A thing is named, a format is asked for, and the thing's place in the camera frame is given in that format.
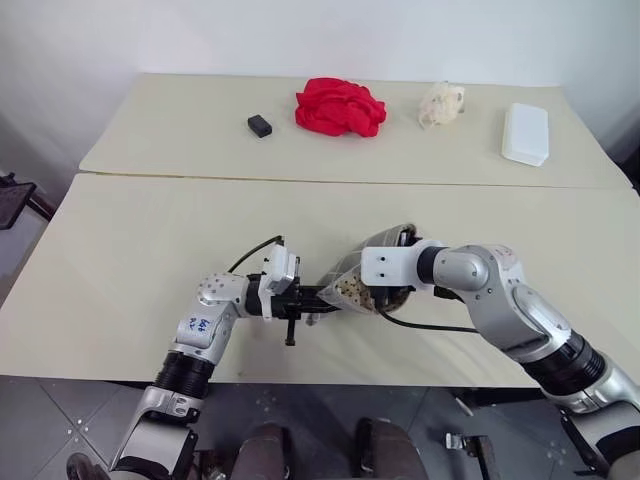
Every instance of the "black cable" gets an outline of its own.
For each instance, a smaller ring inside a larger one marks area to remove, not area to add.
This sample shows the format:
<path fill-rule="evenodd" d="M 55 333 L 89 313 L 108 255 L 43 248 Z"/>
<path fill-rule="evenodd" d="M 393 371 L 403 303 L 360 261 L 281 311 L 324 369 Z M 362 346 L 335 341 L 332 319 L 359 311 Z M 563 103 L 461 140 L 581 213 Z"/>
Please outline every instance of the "black cable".
<path fill-rule="evenodd" d="M 255 247 L 253 247 L 251 250 L 249 250 L 247 253 L 245 253 L 243 256 L 241 256 L 238 261 L 236 263 L 234 263 L 231 268 L 229 269 L 229 273 L 233 273 L 233 271 L 238 268 L 238 266 L 244 262 L 247 258 L 249 258 L 251 255 L 253 255 L 254 253 L 256 253 L 258 250 L 266 247 L 267 245 L 271 245 L 272 243 L 277 243 L 279 245 L 282 245 L 284 243 L 284 240 L 282 238 L 282 235 L 276 235 L 273 238 L 270 238 L 269 240 L 266 240 L 264 242 L 262 242 L 260 245 L 257 245 Z"/>
<path fill-rule="evenodd" d="M 475 328 L 465 328 L 465 327 L 445 327 L 444 325 L 427 325 L 424 323 L 409 323 L 403 322 L 402 320 L 398 320 L 397 318 L 393 318 L 391 315 L 383 312 L 378 309 L 377 312 L 382 315 L 383 318 L 390 321 L 391 323 L 395 323 L 396 325 L 400 325 L 401 327 L 407 328 L 418 328 L 421 330 L 438 330 L 441 332 L 464 332 L 464 333 L 478 333 Z"/>

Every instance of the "red cloth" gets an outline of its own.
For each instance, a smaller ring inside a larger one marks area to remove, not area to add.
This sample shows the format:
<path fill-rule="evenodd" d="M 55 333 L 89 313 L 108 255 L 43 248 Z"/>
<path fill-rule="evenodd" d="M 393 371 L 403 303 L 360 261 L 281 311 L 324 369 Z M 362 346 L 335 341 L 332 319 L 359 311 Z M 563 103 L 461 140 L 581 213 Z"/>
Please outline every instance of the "red cloth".
<path fill-rule="evenodd" d="M 367 87 L 337 78 L 312 78 L 296 98 L 296 123 L 334 137 L 346 132 L 375 137 L 387 117 L 384 102 L 373 98 Z"/>

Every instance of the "white wall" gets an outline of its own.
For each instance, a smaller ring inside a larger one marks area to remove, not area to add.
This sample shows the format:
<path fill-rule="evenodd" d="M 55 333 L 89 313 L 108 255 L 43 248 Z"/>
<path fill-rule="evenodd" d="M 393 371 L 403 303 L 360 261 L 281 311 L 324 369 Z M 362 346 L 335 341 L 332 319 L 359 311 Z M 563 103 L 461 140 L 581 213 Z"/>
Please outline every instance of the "white wall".
<path fill-rule="evenodd" d="M 59 200 L 139 71 L 566 87 L 637 142 L 638 0 L 3 0 L 0 165 Z"/>

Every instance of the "black small box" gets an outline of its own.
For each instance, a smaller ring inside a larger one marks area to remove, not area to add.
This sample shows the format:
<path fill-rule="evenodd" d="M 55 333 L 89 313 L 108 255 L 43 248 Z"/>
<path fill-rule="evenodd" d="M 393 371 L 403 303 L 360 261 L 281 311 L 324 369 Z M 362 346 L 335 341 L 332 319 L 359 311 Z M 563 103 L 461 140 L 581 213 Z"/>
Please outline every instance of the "black small box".
<path fill-rule="evenodd" d="M 250 117 L 247 120 L 249 124 L 249 128 L 253 133 L 258 135 L 258 137 L 266 137 L 267 135 L 271 135 L 271 125 L 267 122 L 261 115 L 255 115 Z"/>

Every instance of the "white box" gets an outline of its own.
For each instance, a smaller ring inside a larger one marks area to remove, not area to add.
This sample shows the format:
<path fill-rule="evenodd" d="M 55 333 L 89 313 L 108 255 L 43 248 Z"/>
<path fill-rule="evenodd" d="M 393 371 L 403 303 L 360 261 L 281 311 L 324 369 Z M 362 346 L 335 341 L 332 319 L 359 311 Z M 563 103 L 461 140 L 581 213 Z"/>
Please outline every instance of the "white box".
<path fill-rule="evenodd" d="M 549 157 L 549 114 L 543 108 L 512 103 L 502 137 L 502 156 L 539 167 Z"/>

